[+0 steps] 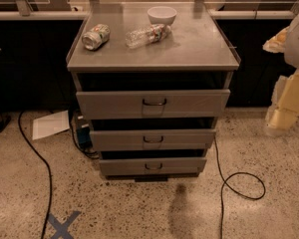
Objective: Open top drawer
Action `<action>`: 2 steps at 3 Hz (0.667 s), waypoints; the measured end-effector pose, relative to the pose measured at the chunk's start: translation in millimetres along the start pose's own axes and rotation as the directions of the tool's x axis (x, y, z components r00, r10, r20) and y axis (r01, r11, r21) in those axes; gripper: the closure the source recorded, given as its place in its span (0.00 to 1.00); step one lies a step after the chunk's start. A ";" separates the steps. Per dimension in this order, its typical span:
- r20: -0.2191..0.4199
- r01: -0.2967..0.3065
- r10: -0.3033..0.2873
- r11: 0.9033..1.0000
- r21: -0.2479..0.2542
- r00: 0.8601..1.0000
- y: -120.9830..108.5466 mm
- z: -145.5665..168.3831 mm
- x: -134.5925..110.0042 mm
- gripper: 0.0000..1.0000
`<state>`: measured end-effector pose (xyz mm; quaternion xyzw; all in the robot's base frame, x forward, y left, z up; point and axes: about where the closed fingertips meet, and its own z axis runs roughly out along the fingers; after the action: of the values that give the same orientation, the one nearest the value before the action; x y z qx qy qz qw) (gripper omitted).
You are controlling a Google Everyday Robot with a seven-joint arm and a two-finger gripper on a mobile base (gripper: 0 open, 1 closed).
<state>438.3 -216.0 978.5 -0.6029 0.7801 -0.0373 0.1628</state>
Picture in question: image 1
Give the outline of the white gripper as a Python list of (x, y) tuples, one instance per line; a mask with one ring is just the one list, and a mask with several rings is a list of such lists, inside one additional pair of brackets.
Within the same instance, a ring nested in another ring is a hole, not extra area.
[(285, 62), (298, 69), (290, 77), (279, 77), (265, 117), (265, 133), (280, 136), (299, 118), (299, 14), (289, 28), (267, 40), (262, 48), (269, 53), (284, 53)]

